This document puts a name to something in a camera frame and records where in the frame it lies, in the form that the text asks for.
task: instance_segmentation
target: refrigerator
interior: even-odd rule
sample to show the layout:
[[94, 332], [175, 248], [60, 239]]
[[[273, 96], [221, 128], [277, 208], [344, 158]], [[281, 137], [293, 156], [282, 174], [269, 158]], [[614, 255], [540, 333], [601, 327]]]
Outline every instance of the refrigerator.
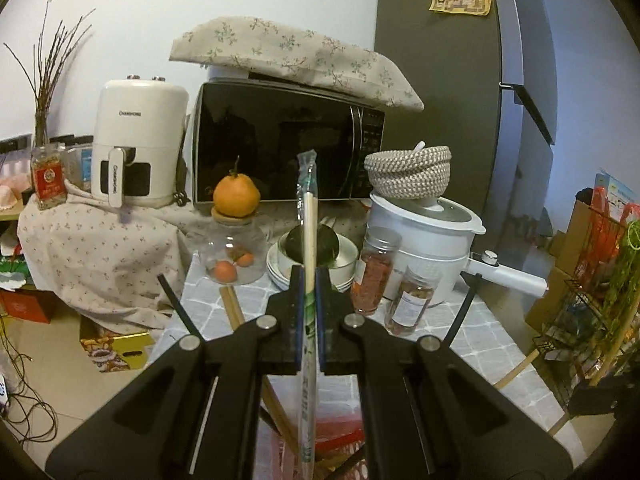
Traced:
[[431, 0], [378, 0], [375, 49], [424, 102], [386, 115], [384, 150], [449, 146], [446, 198], [477, 213], [493, 250], [521, 269], [540, 229], [558, 92], [543, 0], [493, 0], [487, 16], [429, 10]]

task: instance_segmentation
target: stack of plates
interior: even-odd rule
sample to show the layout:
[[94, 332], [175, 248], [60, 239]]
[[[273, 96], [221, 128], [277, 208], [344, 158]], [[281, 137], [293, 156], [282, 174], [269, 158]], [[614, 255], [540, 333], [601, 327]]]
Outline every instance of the stack of plates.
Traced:
[[[267, 252], [267, 274], [271, 278], [271, 281], [280, 289], [287, 290], [289, 288], [289, 279], [280, 272], [278, 268], [278, 244], [275, 243], [269, 248]], [[345, 283], [334, 283], [335, 288], [339, 292], [346, 292], [349, 290], [351, 283], [353, 282], [353, 276], [349, 281]]]

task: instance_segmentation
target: rope basket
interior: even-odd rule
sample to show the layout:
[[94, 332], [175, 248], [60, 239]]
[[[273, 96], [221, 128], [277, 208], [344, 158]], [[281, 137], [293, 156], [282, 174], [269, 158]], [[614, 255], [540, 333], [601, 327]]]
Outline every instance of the rope basket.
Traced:
[[371, 153], [364, 160], [369, 181], [386, 198], [437, 198], [449, 185], [448, 146]]

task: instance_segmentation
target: checkered tablecloth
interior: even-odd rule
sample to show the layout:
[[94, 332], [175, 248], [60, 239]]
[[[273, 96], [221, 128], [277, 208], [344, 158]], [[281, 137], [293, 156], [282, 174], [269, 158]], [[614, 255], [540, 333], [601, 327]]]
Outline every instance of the checkered tablecloth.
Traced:
[[[231, 333], [219, 292], [220, 286], [206, 277], [204, 268], [194, 256], [189, 269], [182, 305], [193, 319], [200, 333], [214, 339]], [[460, 278], [449, 300], [427, 310], [418, 329], [409, 336], [416, 340], [426, 334], [443, 338], [453, 322], [468, 290]], [[265, 274], [257, 282], [236, 287], [236, 294], [247, 319], [263, 314], [267, 300], [279, 289]], [[373, 320], [383, 322], [387, 304], [382, 303]], [[177, 316], [173, 316], [156, 344], [149, 362], [154, 361], [187, 333]], [[464, 323], [453, 340], [451, 349], [471, 365], [490, 383], [495, 383], [524, 359], [524, 354], [495, 319], [482, 299], [476, 296]], [[295, 378], [271, 377], [283, 406], [296, 420], [298, 387]], [[354, 376], [325, 377], [318, 380], [318, 418], [356, 416], [360, 410], [358, 386]], [[501, 390], [516, 406], [548, 430], [560, 418], [563, 411], [553, 393], [542, 381], [535, 368], [529, 365], [510, 384]], [[585, 459], [584, 449], [571, 424], [566, 424], [556, 438], [565, 446], [575, 465]]]

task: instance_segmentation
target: wall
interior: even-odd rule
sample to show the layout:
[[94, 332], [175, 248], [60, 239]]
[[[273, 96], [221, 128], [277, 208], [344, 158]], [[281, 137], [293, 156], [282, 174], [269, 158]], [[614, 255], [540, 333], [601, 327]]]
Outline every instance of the wall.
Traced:
[[640, 53], [609, 0], [544, 0], [558, 72], [558, 129], [545, 206], [564, 230], [599, 167], [640, 193]]
[[[0, 42], [26, 66], [37, 41], [47, 0], [10, 0], [0, 14]], [[207, 71], [169, 62], [174, 38], [217, 16], [249, 15], [311, 28], [343, 41], [372, 48], [377, 0], [53, 0], [46, 44], [60, 20], [74, 25], [90, 18], [91, 37], [78, 51], [52, 105], [49, 131], [90, 134], [100, 88], [109, 79], [136, 73], [165, 76], [184, 86], [193, 103]], [[0, 46], [0, 139], [33, 131], [33, 93], [20, 67]]]

